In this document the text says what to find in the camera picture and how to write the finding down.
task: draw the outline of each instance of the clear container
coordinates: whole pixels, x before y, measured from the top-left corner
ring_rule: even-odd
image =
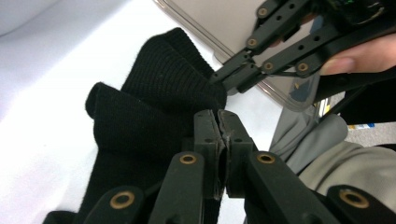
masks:
[[[262,0],[154,0],[166,13],[202,39],[224,63],[245,47],[256,22],[256,10]],[[307,23],[285,43],[255,56],[258,66],[282,49],[309,34]],[[283,106],[301,111],[312,105],[319,75],[308,78],[267,77],[259,87]]]

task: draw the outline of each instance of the white table surface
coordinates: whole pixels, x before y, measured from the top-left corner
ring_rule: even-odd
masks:
[[[78,210],[97,153],[84,108],[91,87],[119,89],[145,41],[178,26],[149,0],[63,0],[0,36],[0,223]],[[229,97],[227,109],[267,150],[281,106],[253,88]],[[243,219],[243,201],[225,199],[219,223]]]

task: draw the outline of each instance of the human hand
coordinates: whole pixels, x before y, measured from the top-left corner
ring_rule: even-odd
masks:
[[[321,75],[383,72],[396,65],[396,34],[386,35],[344,50],[330,58]]]

